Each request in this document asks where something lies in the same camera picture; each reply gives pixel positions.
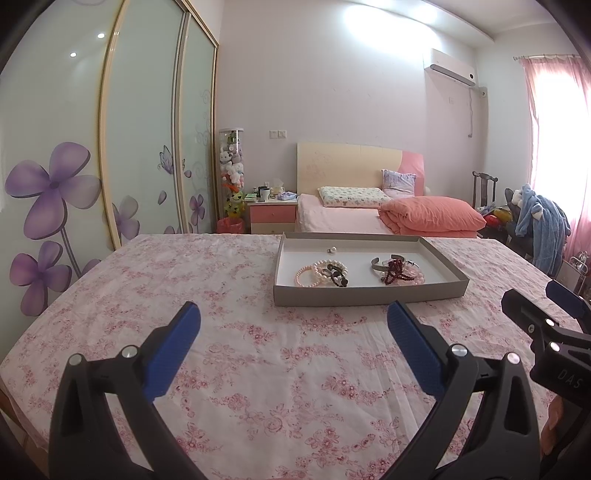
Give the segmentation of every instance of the headboard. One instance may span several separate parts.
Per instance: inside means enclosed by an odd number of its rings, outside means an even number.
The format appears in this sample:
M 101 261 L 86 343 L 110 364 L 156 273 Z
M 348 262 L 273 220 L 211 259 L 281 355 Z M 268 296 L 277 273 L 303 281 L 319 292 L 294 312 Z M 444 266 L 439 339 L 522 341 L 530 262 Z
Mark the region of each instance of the headboard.
M 423 156 L 393 148 L 334 143 L 298 143 L 297 191 L 318 195 L 332 187 L 382 187 L 382 169 L 417 175 L 415 195 L 423 194 Z

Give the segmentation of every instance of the curtain rod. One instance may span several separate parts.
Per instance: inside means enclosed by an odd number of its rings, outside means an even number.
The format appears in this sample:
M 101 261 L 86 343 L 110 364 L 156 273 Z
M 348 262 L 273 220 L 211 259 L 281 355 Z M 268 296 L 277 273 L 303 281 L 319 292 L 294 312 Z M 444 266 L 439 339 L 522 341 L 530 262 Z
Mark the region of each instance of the curtain rod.
M 547 57 L 572 57 L 574 59 L 579 59 L 579 55 L 573 55 L 570 53 L 544 53 L 543 55 L 522 55 L 521 57 L 513 57 L 513 60 L 521 60 L 521 59 L 543 59 Z

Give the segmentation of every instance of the pink curtain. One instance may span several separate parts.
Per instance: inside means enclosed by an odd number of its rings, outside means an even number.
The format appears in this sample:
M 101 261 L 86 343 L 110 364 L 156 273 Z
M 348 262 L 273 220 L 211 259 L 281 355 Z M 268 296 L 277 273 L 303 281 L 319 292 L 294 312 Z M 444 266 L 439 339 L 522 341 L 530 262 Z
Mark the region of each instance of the pink curtain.
M 578 57 L 522 59 L 532 119 L 530 184 L 567 215 L 564 257 L 591 252 L 591 72 Z

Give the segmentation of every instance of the air conditioner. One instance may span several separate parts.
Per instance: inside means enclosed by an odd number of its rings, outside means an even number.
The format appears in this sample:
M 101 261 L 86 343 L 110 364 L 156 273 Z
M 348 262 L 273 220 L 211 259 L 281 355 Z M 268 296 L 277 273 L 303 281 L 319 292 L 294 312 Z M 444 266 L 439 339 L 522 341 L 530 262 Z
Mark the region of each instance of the air conditioner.
M 470 87 L 476 85 L 476 75 L 472 67 L 434 48 L 425 56 L 424 66 L 427 71 L 434 70 L 442 73 L 464 85 Z

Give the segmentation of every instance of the nightstand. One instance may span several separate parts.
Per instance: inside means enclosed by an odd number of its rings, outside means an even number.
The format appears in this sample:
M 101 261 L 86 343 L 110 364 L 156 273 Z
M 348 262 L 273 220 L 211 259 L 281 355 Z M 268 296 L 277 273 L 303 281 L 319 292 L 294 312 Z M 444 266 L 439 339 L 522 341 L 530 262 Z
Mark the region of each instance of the nightstand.
M 297 199 L 247 203 L 251 233 L 281 235 L 296 230 Z

